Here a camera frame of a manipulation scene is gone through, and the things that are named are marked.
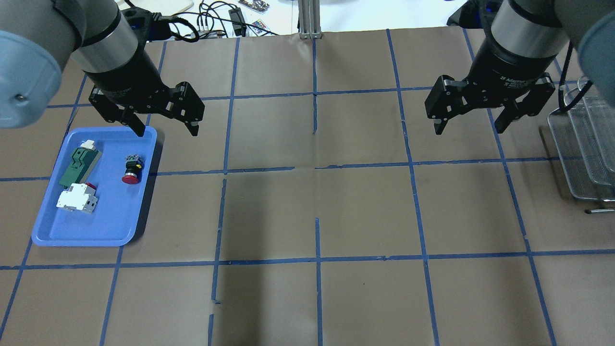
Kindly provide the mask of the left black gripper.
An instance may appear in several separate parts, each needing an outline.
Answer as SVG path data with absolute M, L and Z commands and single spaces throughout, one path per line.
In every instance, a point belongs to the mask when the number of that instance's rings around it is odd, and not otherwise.
M 106 122 L 126 124 L 143 137 L 146 127 L 136 114 L 160 114 L 198 136 L 205 104 L 190 83 L 166 86 L 147 53 L 136 53 L 123 66 L 89 77 L 94 83 L 89 101 Z

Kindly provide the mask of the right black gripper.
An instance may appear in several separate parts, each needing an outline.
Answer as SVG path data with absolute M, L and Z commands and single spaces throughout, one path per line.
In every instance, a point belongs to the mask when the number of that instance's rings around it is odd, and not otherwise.
M 477 108 L 503 107 L 495 120 L 498 134 L 523 116 L 538 115 L 555 93 L 556 85 L 547 72 L 536 77 L 528 72 L 529 68 L 518 66 L 497 71 L 475 63 L 464 79 L 438 77 L 425 100 L 435 134 L 442 135 L 448 120 Z

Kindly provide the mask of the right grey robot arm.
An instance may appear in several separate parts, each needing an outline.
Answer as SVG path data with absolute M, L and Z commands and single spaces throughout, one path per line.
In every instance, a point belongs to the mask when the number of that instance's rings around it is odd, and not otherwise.
M 612 0 L 466 1 L 447 24 L 483 29 L 485 39 L 467 77 L 440 76 L 425 100 L 435 133 L 479 108 L 503 108 L 494 122 L 500 134 L 523 116 L 536 116 L 555 92 L 546 70 L 565 44 L 613 106 L 614 21 Z

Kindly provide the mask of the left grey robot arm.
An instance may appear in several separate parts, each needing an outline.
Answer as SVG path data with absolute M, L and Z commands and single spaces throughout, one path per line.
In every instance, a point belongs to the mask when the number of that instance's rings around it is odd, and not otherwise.
M 94 83 L 90 104 L 108 123 L 143 136 L 139 114 L 178 120 L 198 135 L 205 105 L 188 82 L 165 85 L 145 51 L 149 41 L 177 37 L 181 17 L 112 0 L 3 0 L 1 2 L 2 128 L 37 122 L 59 91 L 72 59 Z

